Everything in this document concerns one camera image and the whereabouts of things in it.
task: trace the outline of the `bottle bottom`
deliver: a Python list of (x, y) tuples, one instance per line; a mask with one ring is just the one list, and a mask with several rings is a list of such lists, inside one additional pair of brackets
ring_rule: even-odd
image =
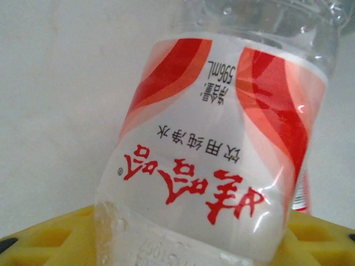
[(112, 203), (95, 206), (98, 266), (264, 266), (161, 227)]

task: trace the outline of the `orange wave design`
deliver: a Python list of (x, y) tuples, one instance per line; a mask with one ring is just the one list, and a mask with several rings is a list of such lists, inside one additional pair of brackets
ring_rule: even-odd
[(142, 101), (158, 93), (180, 78), (201, 47), (201, 39), (180, 39), (166, 58), (136, 89), (128, 113), (141, 107)]
[(178, 40), (163, 40), (153, 46), (149, 59), (143, 70), (141, 81), (145, 80), (152, 74), (157, 66), (161, 64), (161, 62), (163, 62), (163, 60), (171, 52), (177, 42)]
[(312, 130), (312, 123), (310, 121), (311, 104), (306, 98), (306, 95), (303, 93), (303, 89), (300, 84), (300, 67), (294, 63), (285, 62), (285, 73), (293, 105), (297, 110), (298, 117), (304, 124), (308, 135), (310, 135)]
[(268, 137), (282, 152), (290, 156), (290, 153), (282, 142), (279, 134), (275, 131), (264, 112), (260, 109), (256, 95), (253, 90), (253, 77), (252, 77), (252, 61), (254, 51), (249, 48), (245, 48), (243, 51), (238, 67), (237, 67), (237, 80), (236, 90), (237, 96), (244, 109), (244, 112), (248, 117), (252, 117), (252, 121), (257, 121), (257, 127), (261, 132), (268, 132)]
[(281, 151), (278, 153), (276, 147), (269, 139), (259, 130), (259, 128), (250, 120), (248, 115), (244, 115), (244, 126), (248, 137), (253, 144), (254, 149), (257, 151), (261, 160), (265, 163), (269, 174), (274, 177), (274, 183), (279, 183), (283, 178), (282, 163), (278, 154), (283, 154)]
[[(288, 89), (285, 60), (255, 51), (252, 65), (256, 101), (280, 136), (282, 140), (280, 148), (288, 150), (286, 155), (290, 156), (295, 166), (295, 175), (289, 178), (295, 186), (306, 153), (308, 134)], [(270, 132), (263, 131), (263, 133), (271, 139)]]
[(165, 100), (159, 101), (157, 103), (143, 106), (139, 109), (133, 111), (132, 116), (130, 118), (130, 122), (127, 126), (122, 129), (121, 134), (122, 137), (132, 129), (138, 127), (139, 125), (143, 124), (144, 122), (148, 121), (149, 119), (153, 118), (154, 116), (160, 114), (174, 102), (176, 102), (179, 98), (182, 97), (184, 91), (175, 94), (172, 97), (169, 97)]
[[(144, 106), (149, 106), (153, 103), (160, 102), (164, 99), (168, 99), (179, 92), (185, 90), (189, 87), (193, 82), (196, 81), (198, 76), (200, 75), (207, 57), (209, 55), (210, 49), (212, 46), (211, 40), (202, 40), (200, 47), (198, 48), (195, 56), (191, 60), (190, 64), (187, 66), (183, 74), (172, 84), (160, 89), (156, 93), (148, 96), (143, 99), (141, 102), (137, 103), (134, 108), (127, 114), (126, 119), (123, 123), (122, 130), (119, 136), (119, 142), (123, 138), (125, 134), (127, 134), (133, 128), (141, 125), (142, 123), (148, 121), (152, 117), (158, 115), (160, 112), (165, 110), (168, 106), (170, 106), (177, 98), (174, 100), (166, 101), (165, 106), (161, 107), (159, 111), (152, 112), (150, 114), (140, 115), (140, 113), (145, 109)], [(174, 66), (175, 62), (169, 62), (171, 66)], [(134, 120), (136, 116), (140, 115), (139, 119)]]
[(315, 73), (301, 67), (298, 67), (298, 82), (309, 105), (308, 119), (310, 124), (313, 125), (316, 121), (327, 85)]

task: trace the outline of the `red wave design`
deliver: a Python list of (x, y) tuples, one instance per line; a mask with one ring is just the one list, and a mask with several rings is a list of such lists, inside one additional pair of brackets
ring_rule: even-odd
[(166, 58), (139, 84), (123, 123), (120, 139), (131, 129), (158, 114), (147, 114), (145, 118), (140, 118), (138, 124), (130, 125), (133, 119), (144, 111), (145, 106), (170, 98), (196, 81), (206, 63), (211, 46), (211, 40), (181, 39), (176, 42)]
[(201, 39), (178, 40), (166, 58), (139, 84), (128, 112), (142, 107), (145, 99), (177, 81), (190, 65), (201, 43)]
[(146, 65), (144, 67), (140, 82), (145, 80), (156, 69), (156, 67), (171, 52), (177, 42), (178, 39), (163, 40), (153, 46), (148, 61), (146, 62)]
[(307, 150), (308, 134), (288, 90), (285, 60), (255, 51), (252, 65), (256, 102), (291, 155), (296, 185)]
[(286, 175), (290, 180), (280, 183), (286, 214), (307, 150), (308, 133), (288, 89), (285, 60), (245, 48), (237, 67), (236, 90), (245, 114), (294, 166), (293, 176)]

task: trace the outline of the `water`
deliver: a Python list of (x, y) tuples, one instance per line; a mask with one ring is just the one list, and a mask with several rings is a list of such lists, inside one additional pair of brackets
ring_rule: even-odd
[(230, 13), (232, 13), (232, 8), (231, 7), (227, 7), (223, 10), (223, 14), (224, 15), (229, 15)]
[(157, 226), (125, 207), (112, 212), (113, 205), (101, 204), (96, 210), (101, 220), (111, 224), (111, 257), (99, 260), (98, 266), (254, 266), (252, 262), (202, 242)]

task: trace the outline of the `plastic water bottle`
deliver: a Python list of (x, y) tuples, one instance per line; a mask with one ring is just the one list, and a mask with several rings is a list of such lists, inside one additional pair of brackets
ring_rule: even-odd
[(174, 4), (97, 191), (98, 265), (266, 265), (353, 1)]

